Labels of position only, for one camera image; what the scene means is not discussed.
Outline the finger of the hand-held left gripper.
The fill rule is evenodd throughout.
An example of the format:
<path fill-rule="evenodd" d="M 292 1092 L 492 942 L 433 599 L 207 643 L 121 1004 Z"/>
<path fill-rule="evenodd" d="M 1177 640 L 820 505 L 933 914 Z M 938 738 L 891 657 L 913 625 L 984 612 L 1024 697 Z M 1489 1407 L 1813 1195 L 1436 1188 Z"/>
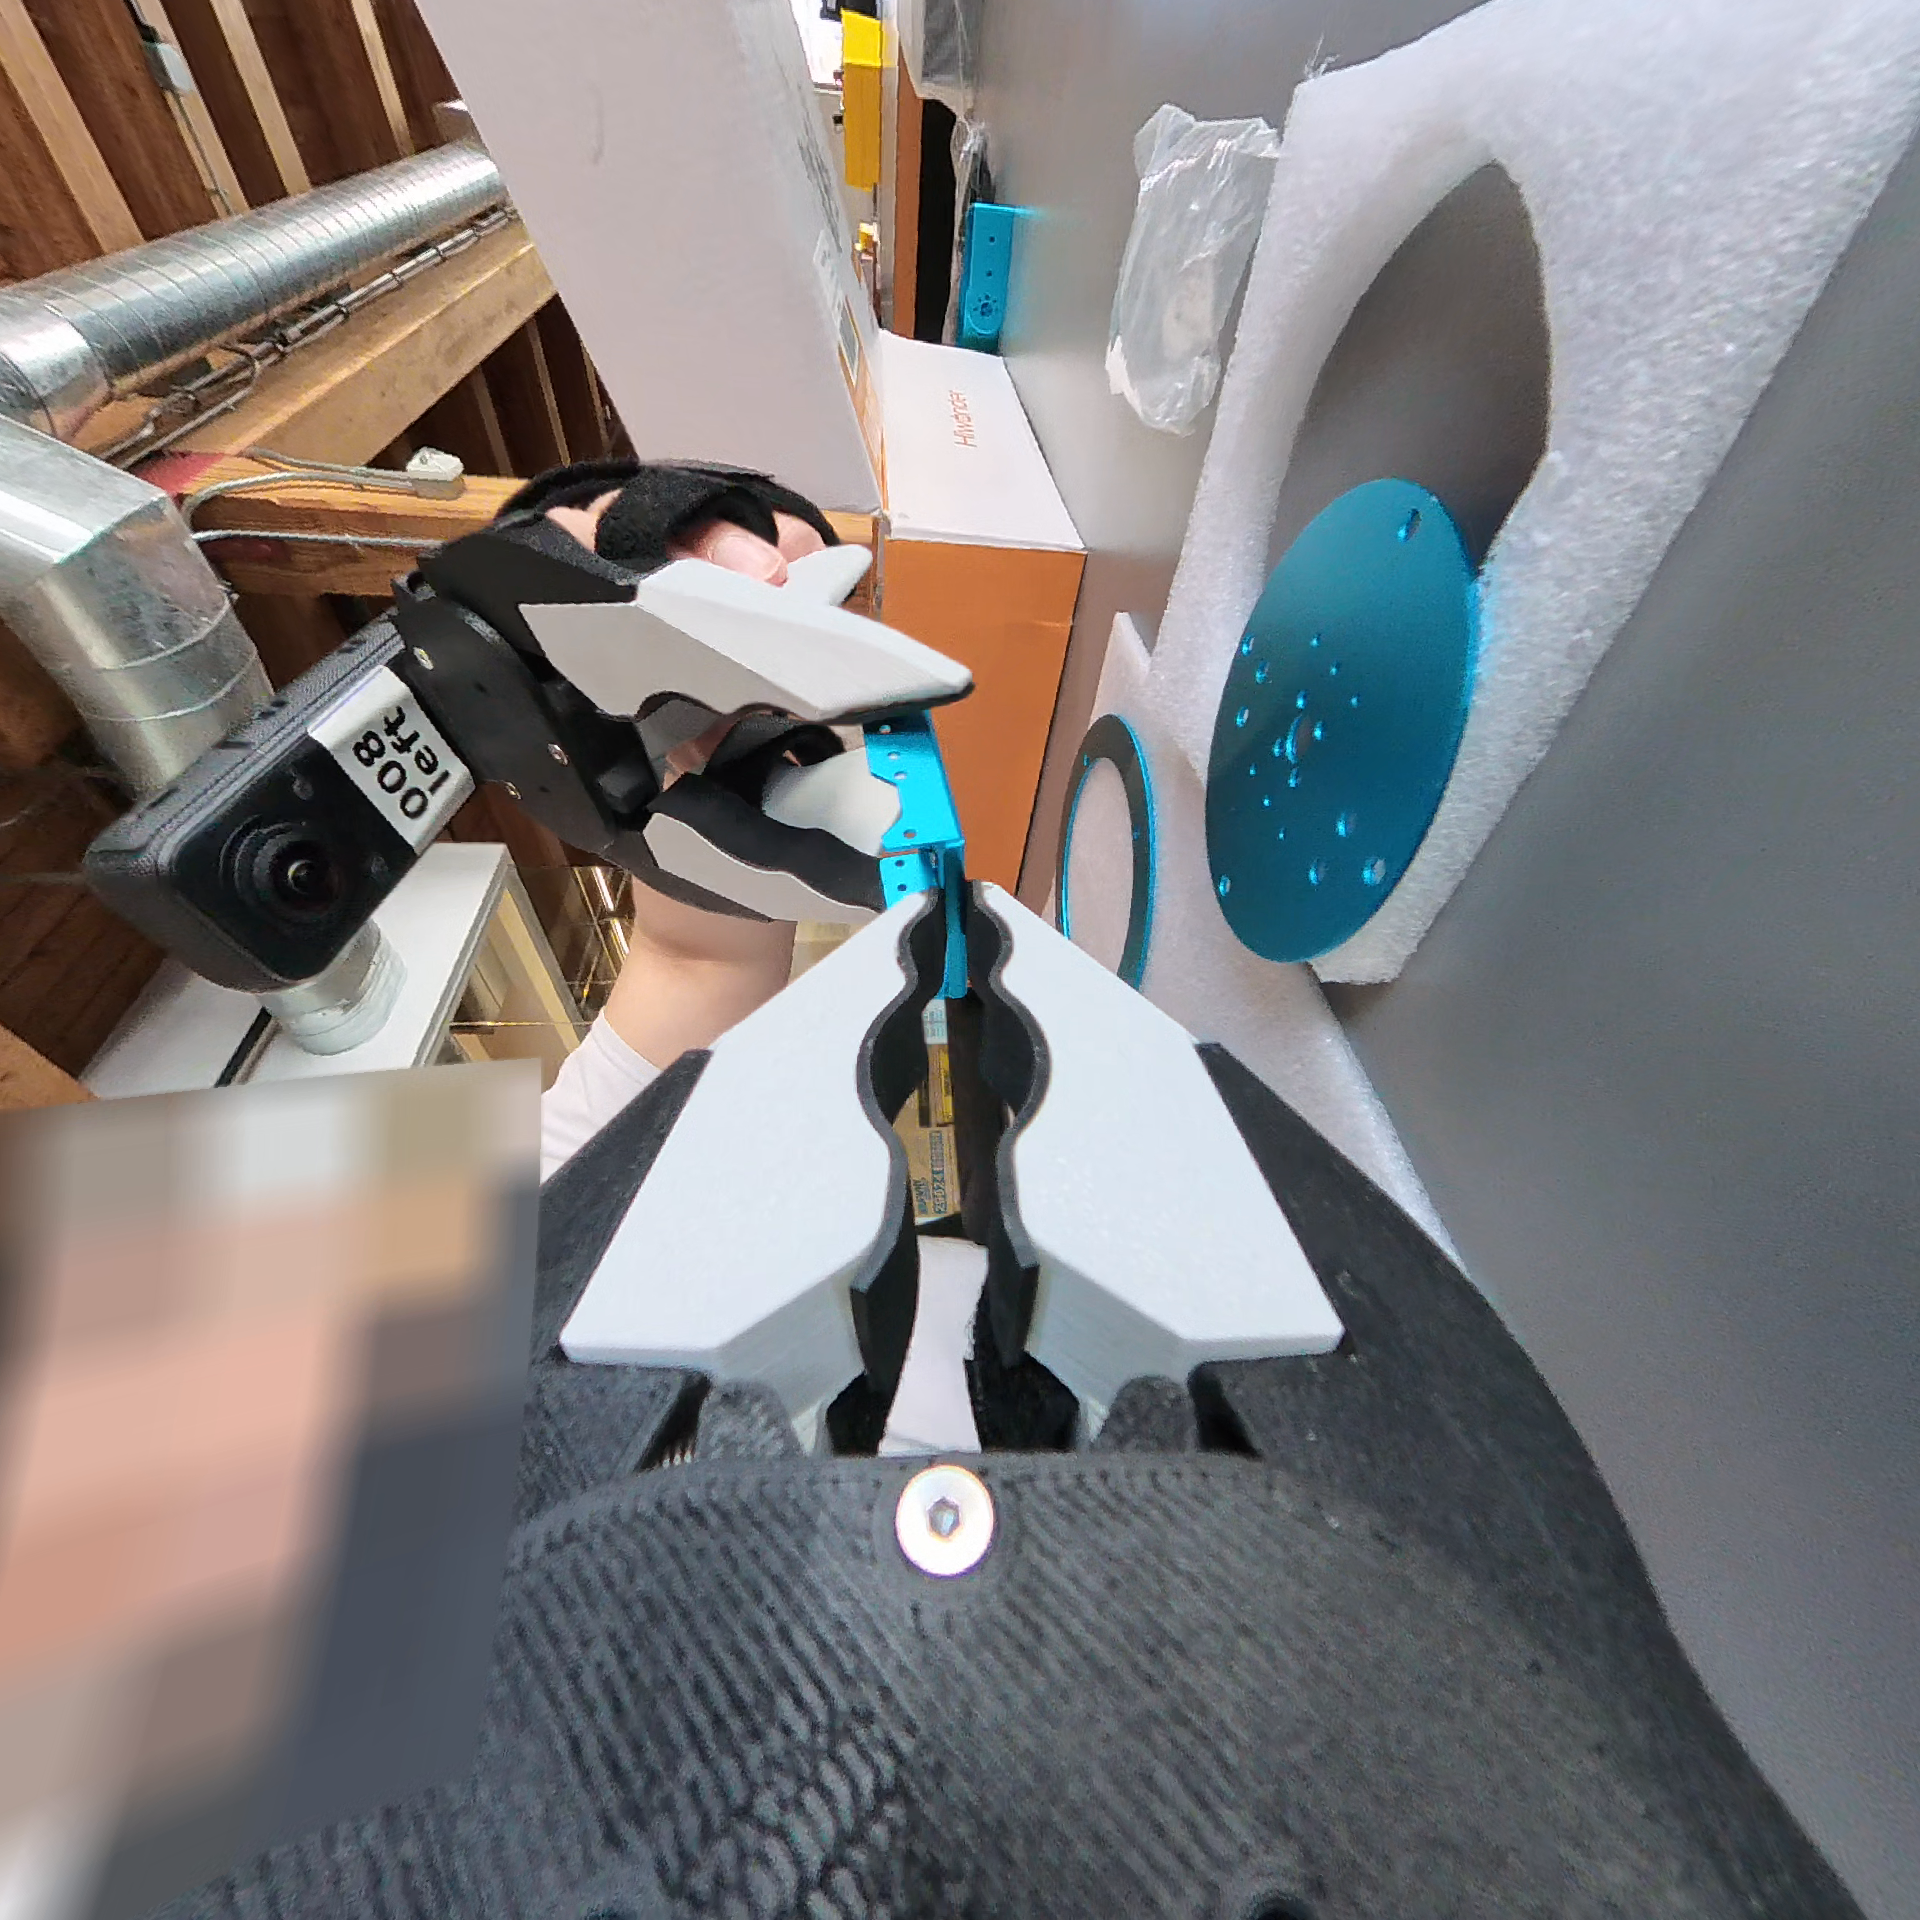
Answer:
<path fill-rule="evenodd" d="M 648 890 L 739 922 L 873 922 L 889 902 L 878 859 L 815 825 L 765 814 L 739 767 L 687 772 L 648 814 Z"/>
<path fill-rule="evenodd" d="M 963 664 L 845 612 L 867 567 L 863 545 L 789 561 L 785 586 L 684 559 L 640 578 L 624 603 L 526 603 L 524 619 L 546 660 L 606 715 L 687 699 L 855 722 L 968 699 Z"/>

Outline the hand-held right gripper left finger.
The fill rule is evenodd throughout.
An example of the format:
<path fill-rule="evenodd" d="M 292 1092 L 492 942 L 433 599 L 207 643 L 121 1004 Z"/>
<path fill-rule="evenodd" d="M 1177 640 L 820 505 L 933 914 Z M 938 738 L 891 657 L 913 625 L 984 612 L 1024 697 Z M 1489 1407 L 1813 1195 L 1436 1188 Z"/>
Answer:
<path fill-rule="evenodd" d="M 891 1120 L 925 1077 L 941 896 L 727 1029 L 561 1326 L 572 1361 L 771 1384 L 796 1417 L 873 1375 L 882 1454 L 963 1450 L 963 1239 L 919 1235 Z"/>

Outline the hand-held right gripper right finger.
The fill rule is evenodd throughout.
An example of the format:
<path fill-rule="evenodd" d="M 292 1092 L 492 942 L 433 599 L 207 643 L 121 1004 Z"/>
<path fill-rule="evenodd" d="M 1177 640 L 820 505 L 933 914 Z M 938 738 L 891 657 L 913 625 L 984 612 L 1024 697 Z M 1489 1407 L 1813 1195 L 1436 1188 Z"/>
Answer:
<path fill-rule="evenodd" d="M 1203 1361 L 1329 1355 L 1343 1323 L 1209 1052 L 1010 891 L 968 911 L 980 1077 L 1007 1118 L 990 1340 L 1087 1403 Z"/>

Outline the blue square metal bracket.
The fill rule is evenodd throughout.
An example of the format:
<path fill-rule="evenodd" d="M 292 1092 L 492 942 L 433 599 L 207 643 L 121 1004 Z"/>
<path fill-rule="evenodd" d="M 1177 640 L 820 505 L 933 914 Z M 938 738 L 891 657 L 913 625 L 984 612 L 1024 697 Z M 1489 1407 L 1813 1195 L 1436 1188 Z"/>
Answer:
<path fill-rule="evenodd" d="M 969 911 L 968 840 L 930 711 L 919 710 L 864 725 L 864 759 L 874 781 L 891 784 L 897 796 L 897 817 L 878 847 L 882 899 L 889 905 L 921 891 L 943 899 L 947 949 L 941 1001 L 963 1001 Z"/>

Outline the small blue perforated disc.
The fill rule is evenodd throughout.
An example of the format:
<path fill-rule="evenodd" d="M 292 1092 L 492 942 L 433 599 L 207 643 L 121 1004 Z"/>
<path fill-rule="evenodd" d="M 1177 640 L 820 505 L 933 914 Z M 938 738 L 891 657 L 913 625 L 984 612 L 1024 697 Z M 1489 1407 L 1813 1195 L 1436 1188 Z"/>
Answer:
<path fill-rule="evenodd" d="M 1214 902 L 1269 963 L 1343 946 L 1407 873 L 1475 682 L 1475 566 L 1378 477 L 1303 525 L 1228 660 L 1206 773 Z"/>

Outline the person's left forearm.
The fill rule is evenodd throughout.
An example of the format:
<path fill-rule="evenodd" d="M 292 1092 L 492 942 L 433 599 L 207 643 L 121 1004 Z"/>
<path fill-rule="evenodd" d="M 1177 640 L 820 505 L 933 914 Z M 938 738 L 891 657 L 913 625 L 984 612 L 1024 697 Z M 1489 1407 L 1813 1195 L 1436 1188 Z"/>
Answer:
<path fill-rule="evenodd" d="M 789 984 L 796 931 L 792 922 L 702 911 L 638 878 L 627 960 L 605 1019 L 638 1058 L 669 1067 Z"/>

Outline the person's left hand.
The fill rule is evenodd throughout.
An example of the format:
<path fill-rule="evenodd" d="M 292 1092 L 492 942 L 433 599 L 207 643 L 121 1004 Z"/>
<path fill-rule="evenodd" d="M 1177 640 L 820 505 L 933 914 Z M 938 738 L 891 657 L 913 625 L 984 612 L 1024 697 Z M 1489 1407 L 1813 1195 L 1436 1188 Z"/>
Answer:
<path fill-rule="evenodd" d="M 661 545 L 661 566 L 699 561 L 746 582 L 845 600 L 867 578 L 873 545 L 825 542 L 823 529 L 787 511 L 775 513 L 775 536 L 761 536 L 736 518 L 707 515 L 684 525 Z M 692 699 L 662 699 L 638 720 L 644 751 L 662 784 L 704 772 L 725 748 L 727 734 L 748 725 L 748 711 L 716 711 Z"/>

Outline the person's white shirt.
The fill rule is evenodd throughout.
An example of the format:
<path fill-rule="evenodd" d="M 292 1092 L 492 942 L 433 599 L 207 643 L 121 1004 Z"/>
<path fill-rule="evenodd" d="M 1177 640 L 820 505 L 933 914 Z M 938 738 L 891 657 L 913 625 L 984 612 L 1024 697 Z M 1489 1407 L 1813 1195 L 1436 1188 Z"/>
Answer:
<path fill-rule="evenodd" d="M 657 1077 L 661 1067 L 638 1055 L 606 1015 L 598 1015 L 543 1094 L 538 1180 L 549 1181 Z"/>

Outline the white foam sheet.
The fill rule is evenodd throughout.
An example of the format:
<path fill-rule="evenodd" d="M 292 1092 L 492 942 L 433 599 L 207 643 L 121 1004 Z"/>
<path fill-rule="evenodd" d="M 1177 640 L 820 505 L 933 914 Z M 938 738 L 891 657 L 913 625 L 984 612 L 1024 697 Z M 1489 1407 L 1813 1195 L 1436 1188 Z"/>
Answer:
<path fill-rule="evenodd" d="M 1110 710 L 1130 722 L 1143 748 L 1154 800 L 1143 997 L 1195 1040 L 1228 1046 L 1456 1259 L 1315 976 L 1306 968 L 1266 963 L 1235 942 L 1206 859 L 1206 781 L 1150 703 L 1150 652 L 1125 613 L 1112 619 L 1094 720 Z M 1134 907 L 1130 800 L 1105 761 L 1083 781 L 1064 869 L 1067 937 L 1117 970 Z"/>

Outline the yellow box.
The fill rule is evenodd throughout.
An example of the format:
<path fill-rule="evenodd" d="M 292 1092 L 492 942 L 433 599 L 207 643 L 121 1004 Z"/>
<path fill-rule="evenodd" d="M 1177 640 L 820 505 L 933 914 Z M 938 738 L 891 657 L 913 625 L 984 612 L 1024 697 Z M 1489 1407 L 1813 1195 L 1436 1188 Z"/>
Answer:
<path fill-rule="evenodd" d="M 841 24 L 841 153 L 845 181 L 874 193 L 882 181 L 882 75 L 889 33 L 878 3 L 840 3 Z"/>

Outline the clear plastic bag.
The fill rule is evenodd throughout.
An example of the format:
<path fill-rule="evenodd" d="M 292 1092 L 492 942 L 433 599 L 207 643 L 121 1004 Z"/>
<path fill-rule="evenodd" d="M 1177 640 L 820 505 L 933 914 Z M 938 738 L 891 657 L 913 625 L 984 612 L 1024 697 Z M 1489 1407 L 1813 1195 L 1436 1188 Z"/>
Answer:
<path fill-rule="evenodd" d="M 1220 376 L 1220 331 L 1253 255 L 1279 133 L 1260 118 L 1161 106 L 1134 142 L 1136 215 L 1121 259 L 1108 381 L 1156 430 L 1189 434 Z"/>

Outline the square silver duct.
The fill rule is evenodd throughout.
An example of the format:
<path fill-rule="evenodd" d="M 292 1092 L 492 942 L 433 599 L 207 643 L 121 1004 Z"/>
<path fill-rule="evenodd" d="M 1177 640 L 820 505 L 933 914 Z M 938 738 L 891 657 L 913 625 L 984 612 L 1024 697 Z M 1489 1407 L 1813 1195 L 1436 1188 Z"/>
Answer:
<path fill-rule="evenodd" d="M 176 502 L 18 420 L 2 420 L 2 620 L 138 796 L 273 697 Z"/>

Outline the blue metal servo bracket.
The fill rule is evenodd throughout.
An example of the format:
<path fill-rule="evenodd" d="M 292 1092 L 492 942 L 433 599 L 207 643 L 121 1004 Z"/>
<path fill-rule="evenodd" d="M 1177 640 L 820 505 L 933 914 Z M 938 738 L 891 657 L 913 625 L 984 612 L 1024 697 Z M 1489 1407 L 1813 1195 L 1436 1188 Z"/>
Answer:
<path fill-rule="evenodd" d="M 1015 268 L 1039 208 L 1019 203 L 974 203 L 963 219 L 963 264 L 956 276 L 953 341 L 963 350 L 1002 353 L 1015 303 Z"/>

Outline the silver ventilation duct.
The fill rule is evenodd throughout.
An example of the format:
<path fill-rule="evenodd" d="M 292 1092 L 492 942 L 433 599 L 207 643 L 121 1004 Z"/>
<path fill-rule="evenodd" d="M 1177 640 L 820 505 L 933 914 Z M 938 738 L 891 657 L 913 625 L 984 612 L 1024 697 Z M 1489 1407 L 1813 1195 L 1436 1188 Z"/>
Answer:
<path fill-rule="evenodd" d="M 455 142 L 2 288 L 2 418 L 70 438 L 108 398 L 501 203 L 492 158 Z"/>

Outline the white foam frame round hole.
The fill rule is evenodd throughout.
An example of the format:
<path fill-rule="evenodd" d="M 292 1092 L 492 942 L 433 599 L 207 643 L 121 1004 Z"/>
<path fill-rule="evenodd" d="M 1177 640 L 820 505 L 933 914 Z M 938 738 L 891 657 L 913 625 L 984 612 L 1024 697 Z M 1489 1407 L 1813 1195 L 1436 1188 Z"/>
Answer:
<path fill-rule="evenodd" d="M 1482 567 L 1436 836 L 1314 960 L 1383 984 L 1544 759 L 1917 128 L 1917 3 L 1486 3 L 1292 93 L 1150 685 L 1191 767 L 1337 336 L 1482 166 L 1531 219 L 1548 434 Z"/>

